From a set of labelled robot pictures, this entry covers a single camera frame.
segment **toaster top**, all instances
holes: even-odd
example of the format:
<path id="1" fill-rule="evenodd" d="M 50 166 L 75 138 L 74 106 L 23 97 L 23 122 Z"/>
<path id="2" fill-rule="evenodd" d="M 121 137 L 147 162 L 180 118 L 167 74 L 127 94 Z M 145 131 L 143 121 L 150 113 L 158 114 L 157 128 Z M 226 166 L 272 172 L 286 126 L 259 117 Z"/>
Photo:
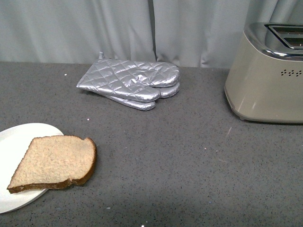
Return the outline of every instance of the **toaster top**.
<path id="1" fill-rule="evenodd" d="M 303 61 L 303 25 L 253 23 L 244 29 L 261 53 L 282 60 Z"/>

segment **bread slice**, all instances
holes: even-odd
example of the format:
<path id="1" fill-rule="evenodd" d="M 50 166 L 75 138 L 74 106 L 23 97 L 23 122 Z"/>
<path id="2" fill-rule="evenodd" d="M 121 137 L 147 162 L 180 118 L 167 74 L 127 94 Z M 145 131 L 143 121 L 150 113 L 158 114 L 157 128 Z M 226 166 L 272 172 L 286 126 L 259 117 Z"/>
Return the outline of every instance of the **bread slice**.
<path id="1" fill-rule="evenodd" d="M 94 172 L 96 159 L 96 145 L 90 138 L 34 138 L 7 189 L 10 193 L 17 193 L 28 189 L 62 189 L 71 184 L 84 184 Z"/>

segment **speckled countertop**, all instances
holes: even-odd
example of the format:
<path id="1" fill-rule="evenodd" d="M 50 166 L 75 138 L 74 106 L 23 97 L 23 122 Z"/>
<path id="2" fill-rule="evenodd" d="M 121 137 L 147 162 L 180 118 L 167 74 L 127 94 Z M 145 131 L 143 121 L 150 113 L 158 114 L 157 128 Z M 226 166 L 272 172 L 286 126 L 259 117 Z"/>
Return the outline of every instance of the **speckled countertop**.
<path id="1" fill-rule="evenodd" d="M 0 62 L 0 131 L 41 122 L 98 147 L 84 186 L 48 190 L 0 226 L 302 225 L 303 126 L 241 121 L 228 70 L 180 68 L 180 92 L 143 112 L 77 89 L 88 68 Z"/>

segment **toaster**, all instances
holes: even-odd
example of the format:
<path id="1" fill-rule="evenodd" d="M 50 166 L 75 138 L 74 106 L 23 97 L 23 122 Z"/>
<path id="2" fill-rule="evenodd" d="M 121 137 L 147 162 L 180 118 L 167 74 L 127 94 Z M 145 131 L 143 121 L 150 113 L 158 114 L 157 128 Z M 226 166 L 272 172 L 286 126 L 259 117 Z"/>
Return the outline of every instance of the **toaster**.
<path id="1" fill-rule="evenodd" d="M 241 120 L 303 123 L 303 25 L 246 26 L 224 91 Z"/>

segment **oven mitt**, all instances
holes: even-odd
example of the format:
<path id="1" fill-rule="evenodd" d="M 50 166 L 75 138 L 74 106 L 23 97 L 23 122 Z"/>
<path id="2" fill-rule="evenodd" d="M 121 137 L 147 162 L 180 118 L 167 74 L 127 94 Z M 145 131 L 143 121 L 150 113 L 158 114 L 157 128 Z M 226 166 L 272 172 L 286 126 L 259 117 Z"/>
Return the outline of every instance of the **oven mitt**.
<path id="1" fill-rule="evenodd" d="M 106 97 L 150 103 L 161 97 L 156 87 L 173 87 L 178 81 L 179 69 L 174 64 L 104 59 L 100 53 L 77 87 Z"/>
<path id="2" fill-rule="evenodd" d="M 164 88 L 157 88 L 160 91 L 160 98 L 169 98 L 174 96 L 179 91 L 180 83 L 178 82 L 175 86 L 172 87 L 164 87 Z M 124 98 L 119 98 L 115 96 L 105 96 L 113 101 L 116 101 L 120 104 L 126 105 L 131 108 L 135 108 L 138 110 L 151 110 L 156 106 L 156 102 L 138 102 L 134 100 L 128 100 Z"/>

